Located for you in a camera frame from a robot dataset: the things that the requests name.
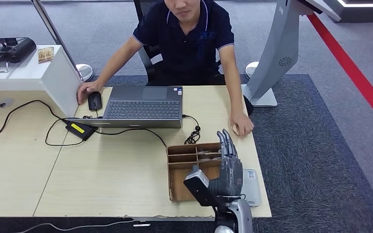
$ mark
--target white cable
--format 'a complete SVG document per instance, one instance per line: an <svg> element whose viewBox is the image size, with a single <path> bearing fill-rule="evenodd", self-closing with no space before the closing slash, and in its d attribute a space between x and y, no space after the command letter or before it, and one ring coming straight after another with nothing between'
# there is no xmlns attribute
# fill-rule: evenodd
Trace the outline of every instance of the white cable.
<svg viewBox="0 0 373 233"><path fill-rule="evenodd" d="M87 226L77 226L77 227L73 227L73 228L69 228L69 229L61 229L55 225L53 225L52 223L41 223L39 225L36 225L36 226L33 226L27 230L24 230L22 232L14 232L14 233L26 233L34 228L37 228L37 227L40 227L40 226L44 226L44 225L50 225L51 227L57 229L58 231L62 231L62 232L68 232L68 231L72 231L72 230L75 230L75 229L78 229L78 228L85 228L85 227L110 227L112 225L116 225L116 224L120 224L120 223L129 223L129 222L135 222L135 220L131 220L131 221L121 221L121 222L113 222L113 223L110 223L110 224L107 224L107 225L87 225Z"/></svg>

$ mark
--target robotic hand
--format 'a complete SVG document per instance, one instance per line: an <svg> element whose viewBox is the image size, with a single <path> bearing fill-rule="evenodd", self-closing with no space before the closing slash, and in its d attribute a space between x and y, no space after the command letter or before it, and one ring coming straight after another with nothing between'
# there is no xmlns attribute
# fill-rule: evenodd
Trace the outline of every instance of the robotic hand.
<svg viewBox="0 0 373 233"><path fill-rule="evenodd" d="M214 209L215 233L252 233L251 209L241 198L242 163L229 133L223 129L217 136L222 158L219 178L209 180L198 166L194 166L184 185L201 206Z"/></svg>

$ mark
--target power adapter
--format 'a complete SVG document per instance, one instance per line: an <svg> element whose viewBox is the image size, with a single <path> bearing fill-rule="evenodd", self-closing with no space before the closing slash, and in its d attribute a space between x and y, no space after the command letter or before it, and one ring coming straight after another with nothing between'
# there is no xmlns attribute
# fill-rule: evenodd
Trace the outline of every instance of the power adapter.
<svg viewBox="0 0 373 233"><path fill-rule="evenodd" d="M65 129L76 135L78 138L86 141L98 128L82 123L65 120Z"/></svg>

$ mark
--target table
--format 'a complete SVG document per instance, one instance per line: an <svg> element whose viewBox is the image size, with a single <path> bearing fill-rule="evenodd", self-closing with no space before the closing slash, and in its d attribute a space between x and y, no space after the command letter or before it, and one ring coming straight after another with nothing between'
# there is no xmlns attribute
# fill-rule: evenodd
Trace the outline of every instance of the table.
<svg viewBox="0 0 373 233"><path fill-rule="evenodd" d="M63 117L45 91L0 91L0 102L5 98L14 103L0 108L0 128L12 109L35 99ZM34 215L61 150L45 144L46 133L55 120L45 105L32 103L15 111L0 134L0 216ZM52 129L50 143L62 144L67 135L64 127L57 124Z"/></svg>
<svg viewBox="0 0 373 233"><path fill-rule="evenodd" d="M112 88L102 91L104 108ZM185 86L184 114L202 127L199 143L218 142L216 131L229 132L229 98L225 86ZM81 105L77 117L96 116ZM153 129L168 146L180 145L195 127L185 118L182 129ZM120 129L103 129L118 132ZM267 193L252 135L239 139L231 133L244 168L258 174L262 203L252 208L253 217L271 217ZM65 143L80 139L68 133ZM166 150L150 132L121 135L93 134L79 146L62 148L35 216L119 216L135 219L197 220L213 217L211 207L196 201L171 202L168 190Z"/></svg>

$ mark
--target dark gray rug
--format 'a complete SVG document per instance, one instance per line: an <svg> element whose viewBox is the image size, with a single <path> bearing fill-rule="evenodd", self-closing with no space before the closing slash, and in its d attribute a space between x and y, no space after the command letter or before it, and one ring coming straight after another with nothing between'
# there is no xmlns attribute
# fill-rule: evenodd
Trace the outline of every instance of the dark gray rug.
<svg viewBox="0 0 373 233"><path fill-rule="evenodd" d="M145 76L117 76L107 85L145 84ZM254 219L254 232L373 233L373 190L308 75L286 75L273 88L278 106L255 109L254 138L272 218ZM63 228L115 218L0 218L0 233L51 222ZM57 232L45 226L30 233ZM211 233L212 222L122 224L72 233Z"/></svg>

